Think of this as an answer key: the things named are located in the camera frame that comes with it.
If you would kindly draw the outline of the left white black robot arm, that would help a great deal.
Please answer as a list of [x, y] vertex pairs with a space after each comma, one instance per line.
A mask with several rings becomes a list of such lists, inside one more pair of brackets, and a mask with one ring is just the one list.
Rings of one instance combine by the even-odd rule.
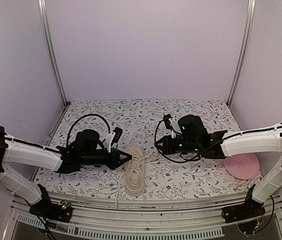
[[104, 141], [92, 129], [76, 134], [75, 140], [65, 147], [49, 147], [17, 139], [0, 126], [0, 185], [25, 199], [44, 216], [55, 213], [55, 205], [49, 201], [44, 187], [23, 177], [10, 163], [24, 164], [51, 170], [60, 174], [80, 171], [82, 166], [106, 166], [111, 170], [132, 159], [126, 152], [114, 148], [122, 135], [120, 128], [108, 133]]

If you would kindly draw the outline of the cream white sneaker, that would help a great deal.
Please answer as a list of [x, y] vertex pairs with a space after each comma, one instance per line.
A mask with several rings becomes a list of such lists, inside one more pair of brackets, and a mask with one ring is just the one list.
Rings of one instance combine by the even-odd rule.
[[132, 156], [131, 160], [124, 164], [124, 172], [119, 176], [118, 187], [115, 194], [114, 205], [118, 209], [118, 197], [121, 191], [121, 180], [124, 177], [125, 192], [131, 197], [139, 197], [145, 192], [146, 188], [146, 160], [152, 155], [146, 155], [144, 150], [138, 145], [129, 145], [125, 152]]

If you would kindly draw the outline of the floral patterned table mat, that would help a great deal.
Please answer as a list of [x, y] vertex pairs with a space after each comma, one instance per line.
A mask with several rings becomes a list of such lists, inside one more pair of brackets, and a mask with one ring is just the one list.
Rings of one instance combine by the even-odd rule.
[[141, 147], [146, 155], [145, 191], [142, 201], [185, 200], [245, 193], [263, 177], [242, 180], [230, 175], [222, 160], [202, 159], [182, 163], [177, 155], [162, 157], [154, 139], [169, 133], [161, 122], [164, 115], [174, 119], [185, 115], [201, 117], [208, 132], [237, 131], [239, 126], [226, 103], [220, 100], [130, 99], [73, 101], [54, 134], [51, 145], [64, 146], [77, 132], [92, 129], [104, 138], [108, 129], [121, 128], [116, 147]]

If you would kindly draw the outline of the right aluminium frame post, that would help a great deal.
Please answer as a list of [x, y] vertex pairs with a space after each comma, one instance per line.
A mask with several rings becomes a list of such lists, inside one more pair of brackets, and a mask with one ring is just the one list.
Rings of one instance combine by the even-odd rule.
[[238, 89], [239, 81], [241, 78], [246, 53], [249, 46], [249, 40], [250, 35], [253, 27], [253, 21], [254, 21], [254, 13], [255, 13], [255, 7], [256, 7], [256, 0], [248, 0], [247, 2], [247, 11], [246, 11], [246, 17], [245, 17], [245, 24], [244, 24], [244, 30], [243, 30], [243, 37], [241, 41], [241, 47], [238, 55], [237, 64], [235, 67], [235, 72], [232, 80], [232, 84], [230, 87], [230, 91], [227, 97], [226, 104], [229, 108], [232, 107], [235, 99], [235, 95]]

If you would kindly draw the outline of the aluminium front rail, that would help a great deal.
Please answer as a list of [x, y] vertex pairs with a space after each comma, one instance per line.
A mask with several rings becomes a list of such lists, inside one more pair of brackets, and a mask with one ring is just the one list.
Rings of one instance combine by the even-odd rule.
[[56, 239], [91, 240], [282, 240], [282, 200], [265, 202], [260, 231], [240, 231], [242, 221], [227, 223], [222, 209], [241, 204], [245, 194], [177, 200], [114, 200], [51, 193], [53, 202], [72, 203], [69, 223], [57, 222]]

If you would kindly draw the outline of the left aluminium frame post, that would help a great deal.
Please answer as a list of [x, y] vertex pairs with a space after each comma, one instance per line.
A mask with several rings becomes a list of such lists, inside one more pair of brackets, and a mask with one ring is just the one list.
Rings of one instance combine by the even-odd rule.
[[47, 48], [47, 53], [49, 57], [49, 61], [51, 64], [52, 73], [55, 79], [56, 87], [58, 90], [58, 94], [60, 96], [62, 104], [67, 107], [68, 106], [68, 100], [66, 97], [66, 92], [62, 83], [61, 74], [59, 71], [57, 58], [53, 46], [53, 39], [51, 35], [50, 25], [49, 25], [49, 18], [48, 18], [48, 12], [47, 12], [47, 6], [45, 0], [38, 0], [38, 11], [40, 16], [40, 21], [42, 25], [43, 35], [45, 39], [45, 44]]

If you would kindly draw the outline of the aluminium frame post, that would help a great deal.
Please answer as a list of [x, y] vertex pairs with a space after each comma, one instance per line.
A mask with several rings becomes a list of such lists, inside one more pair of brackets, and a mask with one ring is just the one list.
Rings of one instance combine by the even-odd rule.
[[47, 48], [47, 53], [49, 57], [49, 61], [51, 64], [52, 73], [55, 79], [56, 87], [58, 90], [58, 94], [60, 96], [62, 104], [67, 107], [68, 106], [68, 100], [66, 97], [66, 92], [62, 83], [61, 74], [59, 71], [57, 58], [53, 46], [53, 39], [51, 35], [50, 25], [49, 25], [49, 18], [48, 18], [48, 12], [47, 12], [47, 6], [45, 0], [38, 0], [38, 11], [40, 16], [40, 21], [42, 25], [43, 35], [45, 39], [45, 44]]
[[235, 67], [235, 72], [232, 80], [232, 84], [230, 87], [230, 91], [227, 97], [226, 104], [229, 108], [232, 107], [235, 99], [235, 95], [238, 89], [239, 81], [241, 78], [246, 53], [249, 46], [249, 40], [250, 35], [253, 27], [253, 21], [254, 21], [254, 13], [255, 13], [255, 7], [256, 7], [256, 0], [248, 0], [247, 2], [247, 11], [246, 11], [246, 17], [245, 17], [245, 24], [244, 24], [244, 30], [243, 30], [243, 37], [241, 41], [241, 47], [238, 55], [237, 64]]

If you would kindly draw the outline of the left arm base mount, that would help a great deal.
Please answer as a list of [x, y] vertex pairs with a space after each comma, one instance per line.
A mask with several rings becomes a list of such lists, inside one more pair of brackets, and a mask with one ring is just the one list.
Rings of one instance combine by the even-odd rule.
[[29, 213], [44, 219], [69, 223], [74, 210], [71, 203], [64, 200], [52, 203], [47, 190], [40, 184], [37, 186], [41, 191], [41, 200], [38, 203], [30, 204]]

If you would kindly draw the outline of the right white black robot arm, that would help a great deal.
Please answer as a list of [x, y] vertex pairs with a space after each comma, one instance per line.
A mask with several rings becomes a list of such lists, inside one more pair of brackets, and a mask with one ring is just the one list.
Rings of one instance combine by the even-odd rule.
[[250, 218], [259, 210], [259, 206], [282, 187], [282, 122], [252, 130], [213, 133], [207, 131], [199, 116], [192, 114], [177, 121], [179, 131], [175, 131], [171, 115], [165, 115], [162, 122], [171, 130], [171, 134], [161, 139], [155, 138], [155, 148], [164, 158], [174, 154], [194, 154], [191, 158], [183, 158], [183, 163], [196, 162], [201, 158], [225, 159], [241, 154], [281, 153], [265, 179], [249, 189], [239, 208], [243, 218]]

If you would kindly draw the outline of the pink round plate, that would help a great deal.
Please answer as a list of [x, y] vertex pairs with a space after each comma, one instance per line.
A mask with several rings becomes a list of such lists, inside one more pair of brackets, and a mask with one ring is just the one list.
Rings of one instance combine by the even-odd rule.
[[260, 171], [260, 163], [253, 153], [238, 154], [227, 157], [224, 167], [230, 175], [240, 180], [250, 180]]

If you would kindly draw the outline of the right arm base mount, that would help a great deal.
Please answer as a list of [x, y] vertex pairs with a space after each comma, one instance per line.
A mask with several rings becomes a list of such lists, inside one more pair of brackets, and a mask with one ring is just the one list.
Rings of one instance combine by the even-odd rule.
[[224, 207], [221, 217], [226, 223], [239, 222], [250, 218], [256, 218], [266, 213], [264, 203], [257, 202], [252, 198], [246, 199], [243, 203]]

